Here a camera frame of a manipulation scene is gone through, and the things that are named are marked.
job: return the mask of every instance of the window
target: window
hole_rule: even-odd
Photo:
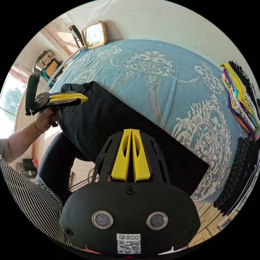
[[[9,73],[0,93],[0,138],[8,138],[14,132],[17,110],[26,85]]]

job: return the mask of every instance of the sticker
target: sticker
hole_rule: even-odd
[[[118,254],[141,254],[141,234],[116,234]]]

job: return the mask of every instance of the tree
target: tree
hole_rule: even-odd
[[[19,88],[16,87],[15,89],[9,89],[5,95],[4,108],[7,111],[16,114],[21,97],[22,92],[19,90]],[[8,114],[7,116],[10,121],[15,121],[15,117],[13,115]]]

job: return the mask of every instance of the pink object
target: pink object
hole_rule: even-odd
[[[33,163],[34,167],[36,167],[36,168],[39,167],[39,166],[38,166],[38,160],[37,160],[36,157],[32,160],[32,163]]]

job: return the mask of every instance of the purple cloth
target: purple cloth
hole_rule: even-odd
[[[232,113],[234,113],[246,125],[246,127],[249,130],[250,134],[254,135],[254,131],[251,128],[251,126],[232,108],[230,94],[228,95],[228,105],[227,106],[230,109],[230,111]]]

